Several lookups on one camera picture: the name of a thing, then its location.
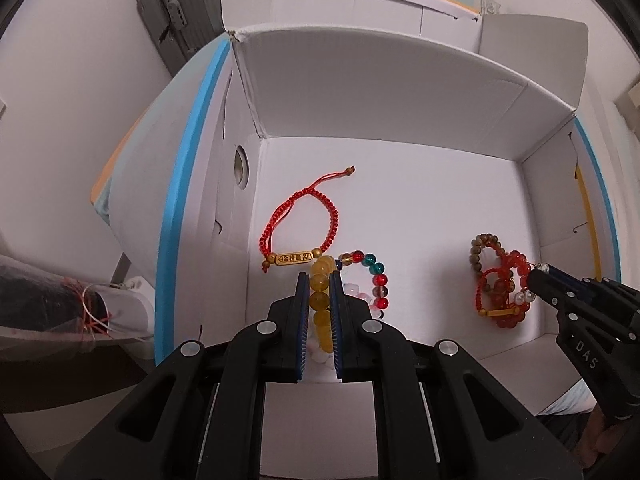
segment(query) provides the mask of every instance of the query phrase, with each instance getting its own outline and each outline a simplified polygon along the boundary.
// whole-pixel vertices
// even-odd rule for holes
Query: multicolored bead bracelet
[[[500,258],[500,267],[482,271],[480,254],[482,249],[490,248],[495,251],[495,255]],[[507,252],[498,241],[495,235],[481,234],[471,240],[471,255],[469,262],[472,269],[478,274],[478,286],[476,287],[476,310],[482,317],[495,317],[500,328],[515,328],[518,323],[525,319],[525,313],[529,310],[531,302],[536,298],[527,288],[527,277],[532,265],[527,261],[527,257],[518,251]],[[513,271],[516,269],[520,277],[520,287],[522,288],[509,300],[509,294],[515,290]],[[493,285],[488,282],[489,274],[497,274],[498,277]],[[482,306],[482,292],[489,295],[493,310],[487,310]]]

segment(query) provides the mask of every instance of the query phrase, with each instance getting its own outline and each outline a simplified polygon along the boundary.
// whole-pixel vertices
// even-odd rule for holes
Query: gold charm
[[[313,259],[314,256],[311,251],[302,251],[300,253],[278,254],[278,256],[276,256],[275,263],[277,266],[306,264]]]

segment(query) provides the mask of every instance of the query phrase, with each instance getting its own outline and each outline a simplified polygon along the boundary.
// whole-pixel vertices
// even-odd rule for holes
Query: gray suitcase
[[[172,76],[224,32],[220,0],[136,1],[140,18]]]

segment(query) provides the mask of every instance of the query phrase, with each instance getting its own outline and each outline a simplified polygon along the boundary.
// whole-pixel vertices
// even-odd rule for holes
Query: wooden bead
[[[316,292],[322,292],[329,288],[329,278],[325,274],[314,274],[309,279],[309,286]]]
[[[314,292],[309,297],[309,306],[316,312],[325,310],[329,306],[329,297],[324,292]]]

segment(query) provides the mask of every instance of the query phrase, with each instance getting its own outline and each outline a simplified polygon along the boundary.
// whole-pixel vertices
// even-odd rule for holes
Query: red string
[[[320,245],[320,250],[325,253],[327,249],[331,246],[334,241],[335,234],[338,231],[338,210],[335,208],[333,202],[327,198],[326,195],[320,193],[316,190],[316,186],[326,182],[327,180],[332,180],[334,178],[340,178],[342,176],[348,176],[355,171],[355,168],[351,166],[340,173],[328,173],[326,175],[321,176],[318,180],[316,180],[311,186],[305,187],[305,189],[301,189],[300,191],[295,192],[289,198],[287,198],[282,204],[278,206],[276,211],[273,212],[267,226],[264,228],[262,232],[262,236],[260,236],[260,252],[266,258],[271,253],[271,239],[273,237],[273,232],[276,227],[282,222],[287,215],[293,209],[293,205],[296,200],[302,198],[305,195],[311,195],[317,198],[322,205],[327,209],[329,215],[331,217],[331,225],[329,227],[329,231],[324,239],[322,245]]]

